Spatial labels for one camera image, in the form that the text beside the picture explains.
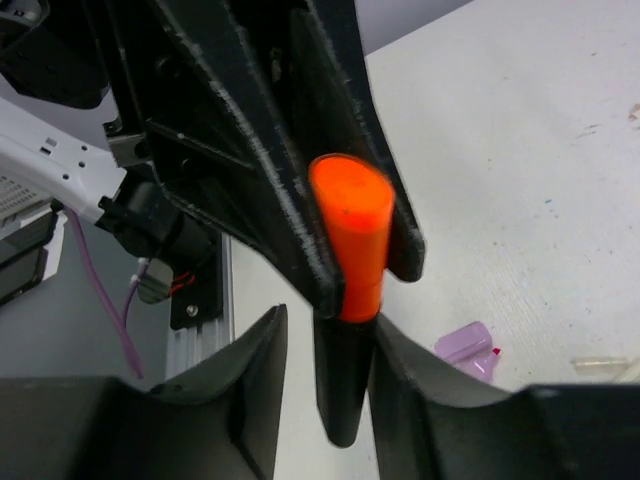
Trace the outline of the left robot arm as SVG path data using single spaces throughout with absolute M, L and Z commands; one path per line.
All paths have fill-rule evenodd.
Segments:
M 309 181 L 314 159 L 381 170 L 396 200 L 387 269 L 420 279 L 425 241 L 371 95 L 351 1 L 5 1 L 1 76 L 20 95 L 117 113 L 108 144 L 1 107 L 1 169 L 113 232 L 174 251 L 179 222 L 269 261 L 323 317 L 345 282 Z

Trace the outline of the black orange highlighter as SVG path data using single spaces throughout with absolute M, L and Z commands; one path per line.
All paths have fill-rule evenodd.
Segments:
M 336 316 L 314 318 L 316 402 L 328 440 L 348 448 L 369 378 L 395 193 L 378 169 L 345 154 L 315 159 L 309 177 L 345 279 Z

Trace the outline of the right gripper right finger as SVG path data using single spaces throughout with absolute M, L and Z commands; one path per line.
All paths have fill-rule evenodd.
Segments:
M 377 320 L 369 402 L 381 478 L 517 478 L 508 397 Z

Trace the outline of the lilac highlighter body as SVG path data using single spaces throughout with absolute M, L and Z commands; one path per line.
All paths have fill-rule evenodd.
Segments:
M 494 378 L 494 371 L 501 358 L 501 349 L 492 348 L 478 353 L 477 355 L 462 360 L 457 368 L 463 373 L 479 380 L 491 384 Z

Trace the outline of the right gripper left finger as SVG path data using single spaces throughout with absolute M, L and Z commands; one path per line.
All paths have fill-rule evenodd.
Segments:
M 163 407 L 148 478 L 273 477 L 287 335 L 287 308 L 274 306 L 238 340 L 152 389 Z

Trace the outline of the clear yellow pen cap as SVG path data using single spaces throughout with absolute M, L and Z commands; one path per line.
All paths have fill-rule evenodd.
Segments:
M 571 366 L 579 375 L 617 376 L 623 373 L 630 365 L 624 357 L 576 357 L 570 361 Z

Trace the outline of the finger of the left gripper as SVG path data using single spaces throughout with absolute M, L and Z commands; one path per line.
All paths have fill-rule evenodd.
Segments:
M 293 125 L 309 158 L 346 153 L 395 190 L 387 268 L 417 281 L 426 244 L 372 98 L 353 1 L 303 1 L 290 11 Z
M 166 196 L 266 258 L 323 316 L 344 283 L 271 74 L 289 1 L 111 1 L 137 123 Z

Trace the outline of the lilac highlighter cap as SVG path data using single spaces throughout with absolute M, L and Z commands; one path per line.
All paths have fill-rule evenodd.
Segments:
M 441 337 L 435 343 L 434 351 L 442 360 L 458 364 L 492 348 L 493 339 L 489 330 L 483 323 L 474 321 Z

